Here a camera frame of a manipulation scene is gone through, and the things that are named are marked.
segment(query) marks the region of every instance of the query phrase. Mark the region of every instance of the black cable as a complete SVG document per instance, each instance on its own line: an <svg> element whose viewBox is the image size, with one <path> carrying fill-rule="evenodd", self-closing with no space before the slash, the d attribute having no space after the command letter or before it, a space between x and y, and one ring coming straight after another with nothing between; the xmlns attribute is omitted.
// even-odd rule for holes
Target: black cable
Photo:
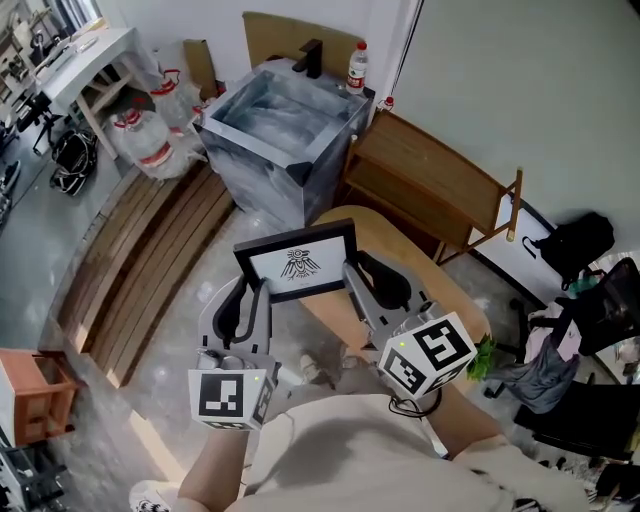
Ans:
<svg viewBox="0 0 640 512"><path fill-rule="evenodd" d="M418 404L410 398L401 400L397 396L392 396L389 399L389 410L394 414L407 416L408 418L426 418L427 416L429 416L429 414L433 413L438 407L440 407L440 403L442 402L442 388L439 388L437 393L438 396L436 397L435 403L426 411L421 411ZM411 404L413 406L413 410L405 408L405 404Z"/></svg>

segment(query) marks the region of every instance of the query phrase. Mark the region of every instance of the framed picture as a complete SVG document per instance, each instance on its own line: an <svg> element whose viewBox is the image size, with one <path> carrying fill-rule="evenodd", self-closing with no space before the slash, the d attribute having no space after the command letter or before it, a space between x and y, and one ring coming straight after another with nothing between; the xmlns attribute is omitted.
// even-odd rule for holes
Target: framed picture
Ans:
<svg viewBox="0 0 640 512"><path fill-rule="evenodd" d="M234 254L251 285L265 279L272 302L344 288L342 264L356 261L353 220L320 224L237 244Z"/></svg>

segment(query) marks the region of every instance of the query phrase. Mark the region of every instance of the white wall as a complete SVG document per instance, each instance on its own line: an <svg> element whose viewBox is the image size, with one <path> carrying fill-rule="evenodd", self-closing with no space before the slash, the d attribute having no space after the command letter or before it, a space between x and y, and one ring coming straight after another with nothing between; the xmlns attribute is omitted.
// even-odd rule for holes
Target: white wall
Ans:
<svg viewBox="0 0 640 512"><path fill-rule="evenodd" d="M607 215L640 248L640 18L627 0L425 0L396 112L551 221Z"/></svg>
<svg viewBox="0 0 640 512"><path fill-rule="evenodd" d="M112 26L137 27L152 48L206 39L216 76L237 80L249 70L242 13L258 11L360 36L369 45L367 85L388 91L417 0L98 0Z"/></svg>

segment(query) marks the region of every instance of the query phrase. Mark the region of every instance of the gray floor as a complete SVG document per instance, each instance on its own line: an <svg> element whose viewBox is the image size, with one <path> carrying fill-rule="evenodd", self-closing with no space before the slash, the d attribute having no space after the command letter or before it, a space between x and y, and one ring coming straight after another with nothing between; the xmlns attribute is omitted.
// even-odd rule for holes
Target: gray floor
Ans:
<svg viewBox="0 0 640 512"><path fill-rule="evenodd" d="M58 286L96 214L128 166L99 147L98 168L76 197L52 189L55 164L43 140L31 147L40 127L31 126L3 155L22 162L14 205L0 233L0 346L36 348Z"/></svg>
<svg viewBox="0 0 640 512"><path fill-rule="evenodd" d="M235 243L269 230L236 210L209 246L159 325L131 383L115 390L86 356L68 350L88 387L79 393L74 433L51 441L69 468L66 503L72 510L128 510L127 496L139 480L180 481L199 453L207 428L190 419L186 372L195 364L197 320L216 290L238 274ZM508 302L518 294L470 256L445 269L486 312L494 335L517 334ZM339 367L341 342L297 301L274 307L272 353L294 374L301 352L318 357L331 373ZM480 386L473 399L498 417L505 432L533 457L545 455L511 418L517 403L508 393L489 401ZM252 438L252 447L257 439Z"/></svg>

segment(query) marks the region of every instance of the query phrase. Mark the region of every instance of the bird drawing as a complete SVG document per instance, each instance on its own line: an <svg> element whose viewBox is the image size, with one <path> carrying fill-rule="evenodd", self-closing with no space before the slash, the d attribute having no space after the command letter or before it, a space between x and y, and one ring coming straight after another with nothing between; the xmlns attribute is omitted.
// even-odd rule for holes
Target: bird drawing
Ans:
<svg viewBox="0 0 640 512"><path fill-rule="evenodd" d="M320 270L320 266L309 257L309 251L291 249L287 252L287 264L280 277L287 277L289 281L295 278L309 277Z"/></svg>

